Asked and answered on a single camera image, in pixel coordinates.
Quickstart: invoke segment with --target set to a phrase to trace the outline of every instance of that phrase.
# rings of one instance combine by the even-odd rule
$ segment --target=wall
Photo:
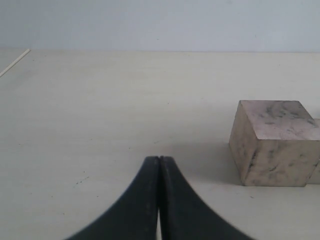
[[[0,47],[320,52],[318,0],[0,0]]]

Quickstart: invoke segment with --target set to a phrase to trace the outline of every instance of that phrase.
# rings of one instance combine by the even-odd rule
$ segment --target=thin stick
[[[30,49],[28,48],[27,50],[24,51],[16,60],[14,60],[9,66],[7,66],[1,73],[0,73],[0,78],[9,71],[10,68],[12,68],[17,62],[19,62],[27,53],[30,52]]]

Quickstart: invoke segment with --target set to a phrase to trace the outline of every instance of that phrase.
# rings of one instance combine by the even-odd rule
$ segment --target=tabletop
[[[239,100],[299,100],[320,118],[319,63],[316,53],[31,50],[0,78],[0,238],[69,237],[146,156],[165,155],[249,236],[317,239],[320,186],[242,186],[228,140]]]

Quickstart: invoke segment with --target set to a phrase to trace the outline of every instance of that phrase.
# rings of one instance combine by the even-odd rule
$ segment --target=white wall
[[[319,0],[0,0],[0,47],[320,52]]]

